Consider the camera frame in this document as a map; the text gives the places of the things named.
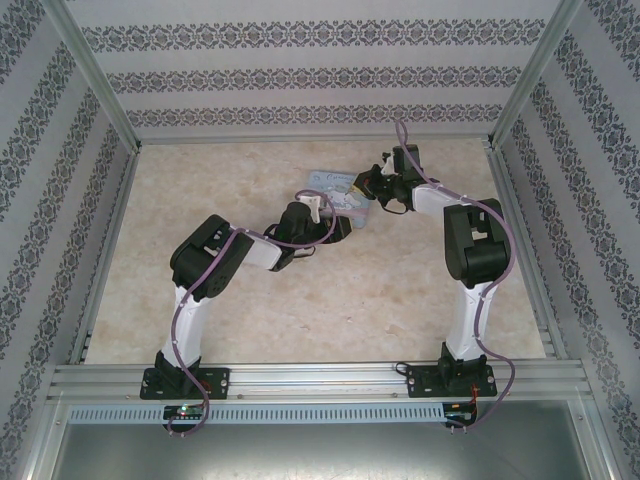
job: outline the wallpaper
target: wallpaper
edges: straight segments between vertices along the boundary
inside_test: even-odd
[[[638,32],[633,2],[585,2],[502,146],[624,478],[640,477]]]
[[[93,286],[129,153],[37,1],[0,1],[0,479]]]
[[[138,136],[185,141],[487,134],[557,0],[67,5]]]

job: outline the perforated metal strip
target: perforated metal strip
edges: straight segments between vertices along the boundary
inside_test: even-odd
[[[72,425],[144,425],[162,422],[162,405],[75,406]],[[368,405],[216,405],[210,424],[414,423],[445,420],[441,403],[376,403]],[[180,423],[197,423],[184,420]]]

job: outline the black mounting bracket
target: black mounting bracket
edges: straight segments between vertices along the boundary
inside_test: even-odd
[[[228,368],[201,368],[200,360],[189,371],[207,390],[209,399],[226,400],[229,392],[231,370]],[[202,400],[202,393],[179,367],[171,365],[162,355],[156,354],[156,363],[147,368],[140,387],[142,400]]]
[[[485,355],[475,360],[455,360],[445,343],[437,365],[401,362],[396,365],[396,371],[407,378],[409,398],[470,397],[474,389],[477,397],[498,394],[493,369],[487,365]]]

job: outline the beige marble surface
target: beige marble surface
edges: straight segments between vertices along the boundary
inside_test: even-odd
[[[262,231],[313,169],[360,172],[388,142],[145,146],[93,331],[87,363],[152,363],[169,330],[169,258],[209,215]],[[495,196],[479,140],[419,142],[427,173],[461,193]],[[243,266],[217,297],[205,362],[434,359],[449,330],[455,282],[441,222],[372,205],[368,224],[282,272]],[[486,343],[544,357],[522,276],[496,293]]]

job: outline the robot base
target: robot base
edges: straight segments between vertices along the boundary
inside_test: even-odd
[[[200,360],[189,367],[189,371],[207,390],[211,400],[226,400],[229,391],[228,368],[200,368]],[[167,362],[158,352],[156,363],[144,371],[142,400],[202,400],[202,393],[187,378],[184,372]]]
[[[475,360],[456,360],[445,343],[438,365],[399,363],[396,371],[407,377],[409,398],[469,397],[474,390],[477,397],[498,394],[493,369],[487,365],[485,355]]]

